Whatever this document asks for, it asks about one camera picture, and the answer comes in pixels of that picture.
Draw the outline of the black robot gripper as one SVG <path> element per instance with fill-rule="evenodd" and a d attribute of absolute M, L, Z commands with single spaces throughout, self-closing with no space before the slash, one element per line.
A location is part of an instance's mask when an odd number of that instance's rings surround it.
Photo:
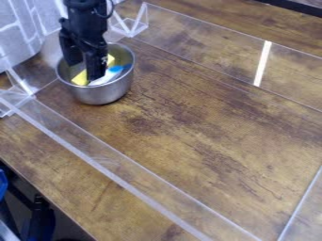
<path fill-rule="evenodd" d="M 103 34 L 107 32 L 106 0 L 63 0 L 67 8 L 67 18 L 60 18 L 61 30 L 59 32 L 59 44 L 64 59 L 69 66 L 83 61 L 80 50 L 84 52 L 87 79 L 98 80 L 107 69 L 108 48 Z"/>

